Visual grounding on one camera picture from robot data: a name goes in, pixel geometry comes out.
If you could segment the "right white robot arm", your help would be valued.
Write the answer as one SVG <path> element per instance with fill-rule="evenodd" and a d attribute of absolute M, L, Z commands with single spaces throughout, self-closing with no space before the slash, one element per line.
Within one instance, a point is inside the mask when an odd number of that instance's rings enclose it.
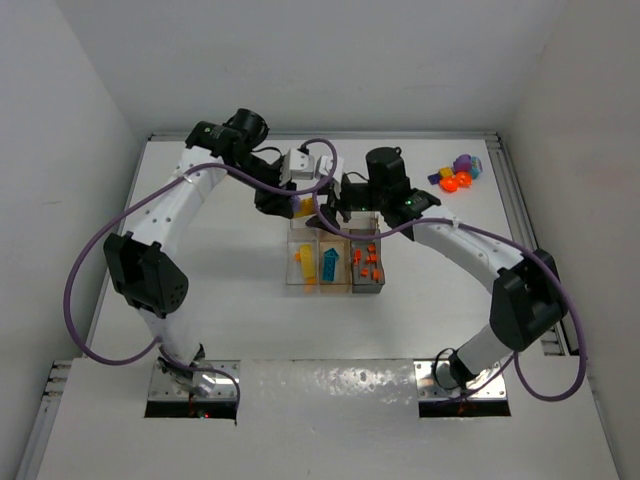
<path fill-rule="evenodd" d="M 433 369 L 443 389 L 463 389 L 495 362 L 525 351 L 569 310 L 553 257 L 529 251 L 491 232 L 459 222 L 434 195 L 413 187 L 398 147 L 379 147 L 366 155 L 365 181 L 352 183 L 335 154 L 316 168 L 325 203 L 316 202 L 316 220 L 338 230 L 336 217 L 354 211 L 381 214 L 390 234 L 401 233 L 461 267 L 490 294 L 488 323 L 445 363 Z"/>

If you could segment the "long yellow lego plate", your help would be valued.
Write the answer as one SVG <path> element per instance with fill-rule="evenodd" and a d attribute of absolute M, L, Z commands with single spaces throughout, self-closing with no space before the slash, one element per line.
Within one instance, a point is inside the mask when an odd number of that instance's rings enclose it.
<path fill-rule="evenodd" d="M 301 275 L 304 282 L 307 283 L 316 283 L 317 274 L 316 274 L 316 262 L 314 260 L 314 251 L 311 244 L 302 244 L 298 252 L 301 255 L 301 261 L 298 262 L 300 264 Z"/>

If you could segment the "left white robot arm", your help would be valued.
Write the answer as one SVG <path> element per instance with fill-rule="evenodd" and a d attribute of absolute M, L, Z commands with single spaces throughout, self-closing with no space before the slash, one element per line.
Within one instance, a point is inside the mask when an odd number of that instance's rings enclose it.
<path fill-rule="evenodd" d="M 259 212 L 294 215 L 290 193 L 295 185 L 280 182 L 282 162 L 268 163 L 253 153 L 268 132 L 266 121 L 248 109 L 220 125 L 199 122 L 185 141 L 169 191 L 132 229 L 110 234 L 103 244 L 116 292 L 143 317 L 165 365 L 186 379 L 192 379 L 204 349 L 179 312 L 189 281 L 174 256 L 204 201 L 227 176 L 243 183 L 256 179 L 262 184 L 254 195 Z"/>

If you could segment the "orange-yellow lego brick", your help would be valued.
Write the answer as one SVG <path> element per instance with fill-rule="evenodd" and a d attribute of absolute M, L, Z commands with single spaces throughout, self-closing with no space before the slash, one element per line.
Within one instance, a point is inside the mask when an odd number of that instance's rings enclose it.
<path fill-rule="evenodd" d="M 295 218 L 309 217 L 315 214 L 314 201 L 311 197 L 298 198 L 293 202 L 293 212 Z"/>

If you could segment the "teal lego brick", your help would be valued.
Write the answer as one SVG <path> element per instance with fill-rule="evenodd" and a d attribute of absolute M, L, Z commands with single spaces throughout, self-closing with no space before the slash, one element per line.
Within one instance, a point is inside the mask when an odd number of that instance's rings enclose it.
<path fill-rule="evenodd" d="M 323 253 L 322 259 L 322 281 L 334 282 L 336 265 L 340 259 L 340 255 L 334 248 L 330 248 Z"/>

